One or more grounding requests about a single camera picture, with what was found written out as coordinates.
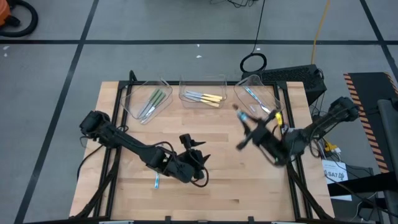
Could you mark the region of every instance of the vacuum cleaner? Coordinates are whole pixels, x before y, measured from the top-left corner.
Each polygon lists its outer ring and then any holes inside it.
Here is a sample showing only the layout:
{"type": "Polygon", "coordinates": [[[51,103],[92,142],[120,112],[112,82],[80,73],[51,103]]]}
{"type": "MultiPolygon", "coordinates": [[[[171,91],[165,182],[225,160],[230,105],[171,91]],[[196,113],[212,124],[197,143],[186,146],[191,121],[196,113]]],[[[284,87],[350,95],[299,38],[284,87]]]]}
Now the vacuum cleaner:
{"type": "Polygon", "coordinates": [[[36,27],[39,17],[36,10],[27,2],[23,0],[0,0],[0,36],[4,37],[22,37],[32,33],[36,27]],[[4,31],[6,26],[18,27],[21,21],[11,15],[11,10],[16,6],[23,6],[32,14],[30,24],[21,31],[8,32],[4,31]]]}

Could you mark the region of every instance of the yellow cable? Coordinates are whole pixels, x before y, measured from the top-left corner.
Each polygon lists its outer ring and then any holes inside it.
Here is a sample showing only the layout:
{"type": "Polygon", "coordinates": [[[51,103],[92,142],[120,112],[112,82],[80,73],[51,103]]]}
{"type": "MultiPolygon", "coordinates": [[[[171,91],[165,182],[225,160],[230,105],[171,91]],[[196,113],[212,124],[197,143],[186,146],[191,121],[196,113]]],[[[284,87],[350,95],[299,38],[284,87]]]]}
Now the yellow cable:
{"type": "Polygon", "coordinates": [[[325,9],[323,10],[322,19],[321,19],[321,22],[319,23],[317,34],[315,35],[315,39],[313,40],[312,55],[311,55],[311,64],[312,65],[315,63],[315,46],[317,44],[318,36],[319,36],[320,31],[321,31],[321,28],[322,28],[322,25],[323,25],[323,21],[325,20],[326,13],[328,12],[329,5],[330,5],[330,0],[328,0],[326,2],[326,6],[325,6],[325,9]]]}

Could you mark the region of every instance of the wooden table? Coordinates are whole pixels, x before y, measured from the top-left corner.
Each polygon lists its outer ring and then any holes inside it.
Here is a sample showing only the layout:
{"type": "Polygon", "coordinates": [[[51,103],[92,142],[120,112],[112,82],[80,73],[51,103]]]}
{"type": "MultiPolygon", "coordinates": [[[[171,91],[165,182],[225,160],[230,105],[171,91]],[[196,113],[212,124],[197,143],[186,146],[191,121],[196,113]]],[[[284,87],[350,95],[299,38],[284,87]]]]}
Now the wooden table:
{"type": "MultiPolygon", "coordinates": [[[[117,86],[117,82],[102,83],[95,110],[112,117],[117,86]]],[[[290,82],[287,86],[295,126],[305,127],[312,120],[303,84],[290,82]]],[[[145,144],[169,141],[180,153],[184,151],[178,138],[181,134],[190,133],[196,141],[206,141],[197,148],[204,155],[211,154],[206,163],[210,182],[205,188],[198,188],[160,176],[159,188],[155,189],[154,171],[147,168],[137,155],[122,149],[113,220],[164,220],[167,215],[172,220],[245,221],[248,216],[253,216],[256,221],[294,220],[286,169],[273,167],[251,143],[242,152],[235,150],[237,143],[244,138],[243,127],[231,107],[239,102],[233,86],[228,86],[227,91],[228,98],[221,109],[194,110],[182,106],[178,86],[173,86],[173,102],[150,123],[140,125],[135,119],[127,119],[127,133],[145,144]]],[[[118,121],[122,111],[119,110],[118,121]]],[[[97,147],[96,142],[89,141],[85,156],[97,147]]],[[[70,215],[77,214],[96,191],[103,158],[104,149],[82,167],[70,215]]],[[[312,157],[306,149],[302,161],[309,191],[324,210],[334,216],[321,160],[312,157]]],[[[107,194],[103,195],[101,214],[104,214],[107,194]]],[[[305,213],[299,190],[298,199],[303,217],[305,213]]]]}

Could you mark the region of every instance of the gray floor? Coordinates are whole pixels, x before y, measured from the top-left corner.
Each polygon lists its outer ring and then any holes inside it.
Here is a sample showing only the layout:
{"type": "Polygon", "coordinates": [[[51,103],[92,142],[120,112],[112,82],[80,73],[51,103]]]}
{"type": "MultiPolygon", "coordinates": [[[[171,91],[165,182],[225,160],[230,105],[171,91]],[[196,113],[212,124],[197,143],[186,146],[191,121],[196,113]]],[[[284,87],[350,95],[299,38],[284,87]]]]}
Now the gray floor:
{"type": "MultiPolygon", "coordinates": [[[[38,11],[36,31],[21,40],[79,40],[93,0],[28,1],[38,11]]],[[[398,40],[395,0],[367,0],[385,40],[398,40]]],[[[266,0],[259,39],[312,40],[326,0],[266,0]]],[[[99,0],[88,40],[254,39],[261,1],[234,8],[208,0],[99,0]]],[[[23,9],[16,14],[28,19],[23,9]]],[[[333,0],[320,40],[377,40],[358,0],[333,0]]],[[[0,217],[12,223],[32,175],[55,105],[77,45],[0,44],[0,217]]],[[[268,69],[310,63],[311,45],[258,45],[268,69]]],[[[398,58],[398,46],[388,46],[398,58]]],[[[34,191],[25,222],[66,218],[83,158],[78,125],[95,107],[102,81],[159,76],[201,80],[223,73],[239,80],[239,63],[252,49],[241,44],[85,45],[34,191]]],[[[247,70],[258,67],[248,62],[247,70]]],[[[328,91],[323,109],[349,96],[343,73],[389,72],[380,45],[319,45],[316,65],[328,91]]],[[[337,126],[328,139],[348,164],[375,168],[376,161],[359,121],[337,126]]]]}

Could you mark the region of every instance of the clear plastic container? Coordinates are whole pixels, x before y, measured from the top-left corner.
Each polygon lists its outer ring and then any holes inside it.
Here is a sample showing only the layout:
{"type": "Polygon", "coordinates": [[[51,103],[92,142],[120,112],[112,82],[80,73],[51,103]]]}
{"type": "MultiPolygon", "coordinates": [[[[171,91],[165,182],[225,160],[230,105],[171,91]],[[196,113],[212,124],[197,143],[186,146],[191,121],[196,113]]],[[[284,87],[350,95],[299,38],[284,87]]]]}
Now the clear plastic container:
{"type": "Polygon", "coordinates": [[[173,88],[160,78],[158,81],[133,86],[132,93],[122,97],[120,104],[134,119],[147,124],[173,102],[172,92],[173,88]]]}
{"type": "Polygon", "coordinates": [[[266,118],[272,110],[282,111],[284,104],[275,98],[272,88],[264,86],[258,75],[251,75],[234,86],[236,96],[254,116],[266,118]]]}
{"type": "Polygon", "coordinates": [[[207,76],[203,79],[206,81],[186,81],[183,76],[180,77],[178,96],[182,105],[185,108],[222,108],[228,97],[225,75],[207,76]]]}

